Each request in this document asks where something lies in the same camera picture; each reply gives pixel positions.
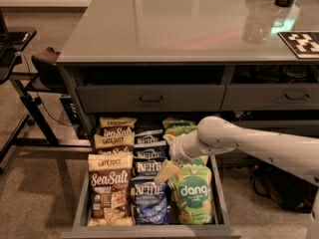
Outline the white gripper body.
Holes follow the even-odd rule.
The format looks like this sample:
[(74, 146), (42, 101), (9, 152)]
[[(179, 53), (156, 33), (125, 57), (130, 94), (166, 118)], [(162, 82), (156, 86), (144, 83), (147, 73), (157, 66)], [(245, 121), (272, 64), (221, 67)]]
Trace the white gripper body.
[(200, 156), (200, 143), (197, 131), (177, 136), (169, 145), (169, 155), (179, 163), (190, 163)]

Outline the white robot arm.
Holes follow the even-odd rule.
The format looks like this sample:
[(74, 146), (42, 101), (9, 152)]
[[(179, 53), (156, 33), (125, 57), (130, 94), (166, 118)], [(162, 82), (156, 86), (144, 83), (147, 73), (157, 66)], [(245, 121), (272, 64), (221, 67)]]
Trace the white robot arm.
[(319, 186), (319, 139), (237, 126), (220, 117), (202, 119), (196, 130), (174, 138), (170, 160), (161, 167), (156, 183), (167, 181), (179, 167), (199, 156), (238, 149)]

